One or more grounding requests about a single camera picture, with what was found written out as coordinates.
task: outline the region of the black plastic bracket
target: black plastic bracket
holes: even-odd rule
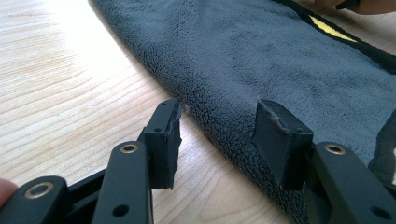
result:
[[[1,209],[0,223],[152,223],[151,189],[174,186],[180,116],[176,99],[162,102],[138,141],[114,147],[105,170],[69,188],[59,176],[24,184]]]
[[[302,189],[303,157],[314,133],[283,105],[259,99],[252,143],[283,189]]]
[[[301,189],[311,223],[396,223],[396,190],[345,146],[313,144],[284,106],[259,100],[252,143],[282,189]]]

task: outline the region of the metal rivet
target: metal rivet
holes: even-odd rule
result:
[[[131,145],[123,146],[123,147],[121,148],[120,151],[121,151],[122,153],[134,153],[134,152],[136,152],[138,149],[139,149],[139,146],[138,146],[138,145],[131,144]]]
[[[28,190],[26,190],[24,196],[27,199],[36,199],[36,198],[46,195],[52,189],[53,189],[52,183],[43,182],[43,183],[36,184],[36,185],[30,187]]]
[[[337,155],[346,154],[346,150],[343,147],[337,145],[326,145],[324,148],[329,152],[331,152],[332,154],[337,154]]]

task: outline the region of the wood grain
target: wood grain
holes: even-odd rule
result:
[[[95,10],[79,0],[0,2],[3,178],[21,185],[60,175],[76,183],[105,168],[111,149],[135,140],[170,97]],[[396,52],[394,14],[323,13]],[[157,223],[290,222],[185,114],[181,133],[175,188],[153,191]]]

